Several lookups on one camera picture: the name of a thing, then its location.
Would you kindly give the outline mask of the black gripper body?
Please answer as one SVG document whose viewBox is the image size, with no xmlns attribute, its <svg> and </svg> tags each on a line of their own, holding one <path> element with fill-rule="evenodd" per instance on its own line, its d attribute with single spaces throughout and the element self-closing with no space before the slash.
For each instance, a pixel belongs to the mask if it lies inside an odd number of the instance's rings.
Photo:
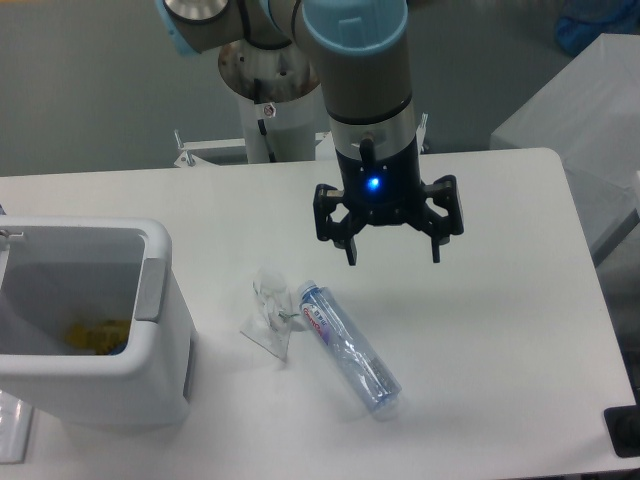
<svg viewBox="0 0 640 480">
<path fill-rule="evenodd" d="M 379 157 L 371 140 L 360 142 L 354 158 L 337 155 L 343 183 L 340 221 L 345 226 L 419 226 L 425 212 L 418 148 L 411 141 L 389 157 Z"/>
</svg>

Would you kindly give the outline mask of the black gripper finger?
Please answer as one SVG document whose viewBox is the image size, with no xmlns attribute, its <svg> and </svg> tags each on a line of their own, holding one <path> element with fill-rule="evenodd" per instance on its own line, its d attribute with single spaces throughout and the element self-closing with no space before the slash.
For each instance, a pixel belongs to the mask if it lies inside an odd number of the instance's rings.
<svg viewBox="0 0 640 480">
<path fill-rule="evenodd" d="M 350 210 L 340 221 L 333 219 L 333 214 L 339 206 L 345 206 L 343 190 L 327 184 L 318 184 L 313 198 L 313 213 L 316 236 L 320 241 L 331 241 L 338 249 L 346 253 L 349 265 L 357 262 L 357 248 L 355 236 L 358 233 L 358 223 Z"/>
<path fill-rule="evenodd" d="M 409 210 L 409 225 L 430 237 L 432 261 L 441 261 L 440 247 L 464 232 L 457 178 L 445 175 L 432 184 L 420 183 Z"/>
</svg>

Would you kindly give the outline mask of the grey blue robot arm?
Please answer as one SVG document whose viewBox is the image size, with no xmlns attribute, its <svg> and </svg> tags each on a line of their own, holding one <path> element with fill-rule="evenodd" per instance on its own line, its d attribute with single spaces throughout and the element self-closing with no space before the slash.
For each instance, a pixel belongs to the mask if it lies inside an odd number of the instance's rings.
<svg viewBox="0 0 640 480">
<path fill-rule="evenodd" d="M 227 86 L 250 101 L 247 140 L 283 157 L 285 112 L 323 95 L 342 184 L 317 186 L 317 237 L 356 258 L 366 226 L 407 224 L 438 252 L 463 232 L 456 179 L 421 180 L 404 1 L 160 1 L 160 18 L 184 55 L 217 50 Z"/>
</svg>

